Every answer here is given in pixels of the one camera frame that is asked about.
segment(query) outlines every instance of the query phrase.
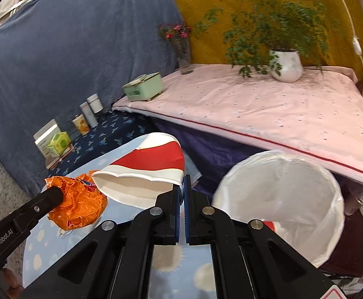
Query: purple cloth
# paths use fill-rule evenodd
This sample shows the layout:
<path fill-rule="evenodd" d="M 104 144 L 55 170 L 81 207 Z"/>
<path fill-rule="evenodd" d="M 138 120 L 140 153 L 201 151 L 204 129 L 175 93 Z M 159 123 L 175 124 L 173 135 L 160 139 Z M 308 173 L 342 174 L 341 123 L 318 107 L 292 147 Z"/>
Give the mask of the purple cloth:
<path fill-rule="evenodd" d="M 238 162 L 265 149 L 241 144 L 218 135 L 201 132 L 168 122 L 152 118 L 161 132 L 171 134 L 180 142 L 181 148 L 190 156 L 202 177 L 195 187 L 197 191 L 205 193 L 211 200 L 222 178 Z M 333 173 L 341 185 L 345 178 Z"/>

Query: white cable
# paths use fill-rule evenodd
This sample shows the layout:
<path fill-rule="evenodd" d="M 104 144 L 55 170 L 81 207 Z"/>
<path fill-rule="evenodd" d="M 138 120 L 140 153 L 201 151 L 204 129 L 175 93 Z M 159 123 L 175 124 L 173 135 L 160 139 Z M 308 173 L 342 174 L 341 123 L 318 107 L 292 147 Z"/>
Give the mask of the white cable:
<path fill-rule="evenodd" d="M 359 41 L 358 41 L 358 37 L 356 36 L 356 30 L 355 30 L 355 26 L 354 26 L 354 22 L 352 20 L 352 16 L 351 16 L 351 13 L 349 12 L 349 9 L 348 9 L 348 6 L 346 5 L 346 2 L 345 0 L 341 0 L 342 3 L 344 4 L 344 7 L 346 9 L 346 12 L 348 14 L 348 17 L 349 17 L 349 21 L 351 23 L 351 27 L 352 27 L 352 32 L 353 32 L 353 44 L 354 44 L 354 49 L 355 49 L 355 52 L 358 54 L 358 56 L 360 57 L 360 60 L 362 61 L 362 67 L 363 67 L 363 57 L 362 57 L 362 49 L 359 45 Z"/>

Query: yellow wall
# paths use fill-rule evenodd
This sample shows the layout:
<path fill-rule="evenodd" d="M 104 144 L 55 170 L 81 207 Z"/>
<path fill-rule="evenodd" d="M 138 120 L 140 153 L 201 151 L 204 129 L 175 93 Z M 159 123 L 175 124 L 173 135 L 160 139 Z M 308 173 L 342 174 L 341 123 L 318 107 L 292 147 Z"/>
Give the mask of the yellow wall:
<path fill-rule="evenodd" d="M 328 15 L 328 65 L 338 65 L 353 68 L 359 79 L 363 77 L 362 64 L 352 47 L 352 29 L 348 15 L 341 0 L 320 0 L 327 8 Z M 359 0 L 345 0 L 352 15 L 356 34 L 363 49 L 363 10 Z M 208 33 L 200 35 L 199 39 L 191 37 L 192 62 L 202 64 L 226 64 L 226 48 L 223 44 L 223 32 L 230 29 L 230 14 L 241 9 L 241 5 L 231 0 L 176 0 L 176 3 L 188 25 L 194 25 L 201 20 L 205 12 L 214 7 L 224 9 L 219 17 L 220 22 L 208 29 Z M 244 2 L 243 8 L 250 6 Z M 334 26 L 333 19 L 338 19 L 340 25 Z"/>

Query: white canister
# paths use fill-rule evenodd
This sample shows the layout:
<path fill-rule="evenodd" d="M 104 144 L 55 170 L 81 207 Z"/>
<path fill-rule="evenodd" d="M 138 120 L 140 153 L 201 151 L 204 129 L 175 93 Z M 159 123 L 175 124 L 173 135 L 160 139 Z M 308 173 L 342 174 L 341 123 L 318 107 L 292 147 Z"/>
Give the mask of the white canister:
<path fill-rule="evenodd" d="M 91 128 L 94 128 L 95 126 L 98 125 L 98 121 L 95 118 L 93 112 L 91 111 L 90 106 L 88 105 L 87 102 L 84 102 L 80 105 L 80 108 L 82 109 L 82 112 L 88 122 L 88 124 L 90 125 Z"/>
<path fill-rule="evenodd" d="M 103 110 L 103 106 L 102 106 L 102 104 L 101 104 L 101 101 L 100 101 L 100 99 L 98 98 L 98 95 L 97 95 L 97 93 L 95 93 L 95 94 L 93 94 L 93 95 L 91 95 L 91 96 L 89 96 L 88 98 L 87 98 L 87 102 L 88 102 L 88 104 L 90 105 L 90 107 L 91 107 L 91 110 L 93 110 L 93 112 L 96 114 L 96 113 L 98 113 L 98 112 L 100 112 L 101 110 Z"/>

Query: mattress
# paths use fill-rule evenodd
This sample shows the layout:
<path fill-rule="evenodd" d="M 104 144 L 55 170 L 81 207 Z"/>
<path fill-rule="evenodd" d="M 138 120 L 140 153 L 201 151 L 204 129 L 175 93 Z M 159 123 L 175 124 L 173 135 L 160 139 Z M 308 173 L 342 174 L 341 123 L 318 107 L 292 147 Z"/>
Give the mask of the mattress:
<path fill-rule="evenodd" d="M 310 158 L 363 183 L 363 98 L 353 71 L 305 69 L 295 83 L 269 75 L 242 78 L 229 65 L 194 65 L 165 78 L 149 102 L 123 98 L 114 109 L 137 112 L 264 150 Z"/>

